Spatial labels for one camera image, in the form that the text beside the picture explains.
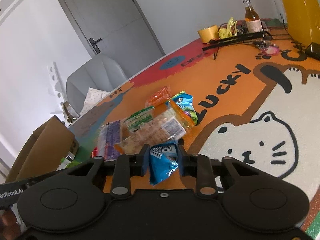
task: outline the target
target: blue snack bag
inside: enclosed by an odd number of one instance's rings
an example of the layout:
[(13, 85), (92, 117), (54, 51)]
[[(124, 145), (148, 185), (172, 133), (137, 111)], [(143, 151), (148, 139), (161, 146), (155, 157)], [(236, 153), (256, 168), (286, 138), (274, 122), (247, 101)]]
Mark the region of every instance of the blue snack bag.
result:
[(198, 124), (198, 117), (192, 105), (192, 95), (188, 95), (185, 91), (181, 91), (171, 99), (183, 110), (186, 115), (191, 117), (195, 125)]
[(151, 185), (154, 186), (169, 178), (178, 168), (177, 145), (178, 141), (170, 140), (151, 147), (149, 156)]

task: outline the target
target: glass bottle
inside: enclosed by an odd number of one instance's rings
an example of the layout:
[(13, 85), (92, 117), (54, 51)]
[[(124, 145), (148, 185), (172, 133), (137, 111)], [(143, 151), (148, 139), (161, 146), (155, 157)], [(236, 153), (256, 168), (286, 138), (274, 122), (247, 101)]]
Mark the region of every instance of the glass bottle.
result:
[(259, 15), (253, 9), (250, 0), (242, 0), (245, 5), (245, 21), (247, 23), (247, 27), (249, 33), (262, 32), (262, 24), (259, 18)]

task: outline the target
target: white wall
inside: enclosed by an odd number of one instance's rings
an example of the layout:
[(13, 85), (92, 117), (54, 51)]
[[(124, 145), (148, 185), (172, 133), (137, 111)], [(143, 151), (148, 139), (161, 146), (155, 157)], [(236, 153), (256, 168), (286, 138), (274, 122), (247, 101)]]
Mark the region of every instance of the white wall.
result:
[(57, 0), (24, 0), (0, 25), (0, 157), (7, 165), (8, 153), (15, 158), (57, 109), (46, 66), (56, 62), (65, 86), (90, 58)]
[[(244, 18), (242, 0), (137, 0), (164, 51), (197, 39), (199, 29)], [(262, 18), (276, 18), (273, 0), (251, 0)]]

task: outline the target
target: purple snack package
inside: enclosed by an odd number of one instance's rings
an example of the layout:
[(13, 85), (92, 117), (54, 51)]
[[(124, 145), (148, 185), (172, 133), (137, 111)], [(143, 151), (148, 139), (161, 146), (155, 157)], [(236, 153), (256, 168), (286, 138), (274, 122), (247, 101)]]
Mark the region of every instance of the purple snack package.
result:
[(122, 140), (121, 121), (115, 121), (103, 125), (98, 137), (98, 155), (104, 157), (105, 161), (116, 160), (120, 155), (114, 145)]

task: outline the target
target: black device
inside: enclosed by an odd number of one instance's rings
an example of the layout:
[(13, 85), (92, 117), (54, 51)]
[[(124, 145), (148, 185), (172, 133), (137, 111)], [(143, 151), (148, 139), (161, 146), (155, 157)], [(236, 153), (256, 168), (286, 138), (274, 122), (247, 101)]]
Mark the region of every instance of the black device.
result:
[[(130, 177), (146, 174), (149, 152), (145, 145), (139, 154), (117, 161), (95, 157), (40, 178), (0, 185), (0, 193), (24, 188), (18, 211), (28, 229), (18, 239), (311, 240), (297, 226), (309, 210), (305, 193), (231, 157), (219, 161), (187, 155), (179, 145), (180, 174), (196, 178), (195, 192), (138, 189), (132, 195)], [(106, 175), (113, 175), (110, 194), (102, 192)], [(17, 197), (0, 198), (0, 206)]]
[(241, 34), (241, 35), (237, 35), (234, 37), (229, 37), (221, 40), (210, 40), (209, 41), (210, 45), (203, 47), (202, 50), (206, 51), (209, 49), (220, 48), (220, 47), (233, 45), (233, 44), (239, 44), (239, 43), (242, 43), (243, 41), (250, 41), (250, 40), (255, 40), (259, 38), (263, 38), (263, 40), (265, 41), (270, 41), (273, 39), (272, 35), (267, 31), (247, 33), (247, 34)]
[(311, 58), (320, 60), (320, 44), (312, 42), (306, 48), (305, 53)]

